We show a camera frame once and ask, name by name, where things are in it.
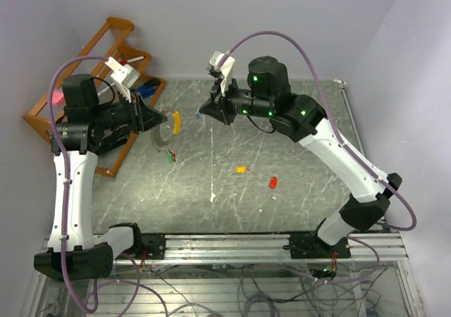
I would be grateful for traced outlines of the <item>large keyring yellow handle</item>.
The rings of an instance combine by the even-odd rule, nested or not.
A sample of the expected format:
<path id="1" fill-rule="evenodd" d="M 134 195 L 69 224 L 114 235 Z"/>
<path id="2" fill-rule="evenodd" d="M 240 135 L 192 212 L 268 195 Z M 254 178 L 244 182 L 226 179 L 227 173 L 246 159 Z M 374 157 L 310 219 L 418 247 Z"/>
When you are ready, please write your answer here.
<path id="1" fill-rule="evenodd" d="M 152 129 L 151 131 L 152 144 L 154 145 L 154 148 L 158 152 L 171 149 L 171 143 L 175 139 L 175 137 L 179 135 L 182 125 L 181 116 L 178 111 L 175 111 L 170 107 L 164 106 L 161 108 L 161 112 L 169 120 L 173 121 L 173 125 L 172 127 L 170 127 L 172 131 L 167 137 L 163 137 L 161 134 L 161 126 L 165 126 L 163 123 L 157 125 L 155 128 Z"/>

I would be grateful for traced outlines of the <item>green key tag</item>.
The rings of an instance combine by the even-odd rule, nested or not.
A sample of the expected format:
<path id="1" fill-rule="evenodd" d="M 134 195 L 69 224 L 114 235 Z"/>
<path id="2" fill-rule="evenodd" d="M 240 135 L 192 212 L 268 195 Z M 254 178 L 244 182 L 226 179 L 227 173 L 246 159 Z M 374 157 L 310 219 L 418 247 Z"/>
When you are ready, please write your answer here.
<path id="1" fill-rule="evenodd" d="M 170 153 L 170 152 L 166 152 L 166 155 L 168 157 L 168 160 L 170 163 L 175 163 L 176 159 L 174 158 L 174 156 Z"/>

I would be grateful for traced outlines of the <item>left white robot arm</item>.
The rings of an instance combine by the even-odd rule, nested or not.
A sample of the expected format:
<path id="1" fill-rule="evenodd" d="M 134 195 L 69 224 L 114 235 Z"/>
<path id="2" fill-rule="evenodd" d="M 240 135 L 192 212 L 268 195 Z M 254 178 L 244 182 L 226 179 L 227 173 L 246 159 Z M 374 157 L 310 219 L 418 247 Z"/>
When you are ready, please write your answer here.
<path id="1" fill-rule="evenodd" d="M 54 222 L 47 250 L 34 257 L 35 270 L 62 282 L 110 276 L 121 253 L 137 258 L 144 249 L 136 223 L 112 225 L 95 237 L 92 231 L 92 184 L 98 154 L 107 144 L 122 145 L 122 134 L 146 132 L 167 121 L 166 115 L 144 103 L 136 91 L 132 99 L 101 103 L 94 77 L 64 79 L 66 121 L 56 124 L 51 150 L 56 169 Z"/>

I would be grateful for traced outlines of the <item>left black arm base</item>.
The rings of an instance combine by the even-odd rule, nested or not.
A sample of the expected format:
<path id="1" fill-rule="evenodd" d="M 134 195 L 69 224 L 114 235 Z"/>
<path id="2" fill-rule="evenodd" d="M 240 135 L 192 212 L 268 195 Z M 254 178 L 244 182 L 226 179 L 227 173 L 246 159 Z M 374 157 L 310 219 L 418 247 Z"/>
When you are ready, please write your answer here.
<path id="1" fill-rule="evenodd" d="M 163 260 L 166 253 L 166 236 L 157 233 L 139 234 L 130 253 L 145 260 Z"/>

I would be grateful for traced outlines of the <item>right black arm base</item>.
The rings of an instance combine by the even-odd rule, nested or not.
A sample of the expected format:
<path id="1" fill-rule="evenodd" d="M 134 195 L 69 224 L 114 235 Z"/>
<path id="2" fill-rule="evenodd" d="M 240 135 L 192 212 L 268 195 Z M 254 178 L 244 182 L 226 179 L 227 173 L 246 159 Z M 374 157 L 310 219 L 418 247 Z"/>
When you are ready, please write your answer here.
<path id="1" fill-rule="evenodd" d="M 290 252 L 291 259 L 338 259 L 351 257 L 348 239 L 343 237 L 332 246 L 308 232 L 296 232 L 289 236 L 283 250 Z"/>

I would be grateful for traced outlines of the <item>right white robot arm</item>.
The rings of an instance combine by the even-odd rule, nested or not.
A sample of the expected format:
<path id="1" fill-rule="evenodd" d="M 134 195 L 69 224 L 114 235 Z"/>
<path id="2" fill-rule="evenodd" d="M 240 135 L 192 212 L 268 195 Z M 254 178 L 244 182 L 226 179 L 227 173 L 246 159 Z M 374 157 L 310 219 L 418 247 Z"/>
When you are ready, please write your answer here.
<path id="1" fill-rule="evenodd" d="M 327 257 L 346 235 L 368 230 L 385 215 L 402 178 L 372 166 L 345 138 L 340 139 L 315 99 L 293 94 L 285 64 L 271 56 L 252 60 L 248 89 L 238 87 L 234 65 L 234 58 L 218 51 L 213 54 L 209 73 L 216 81 L 199 111 L 225 125 L 231 125 L 238 115 L 268 118 L 274 131 L 316 155 L 345 183 L 349 199 L 319 224 L 307 242 L 316 256 Z"/>

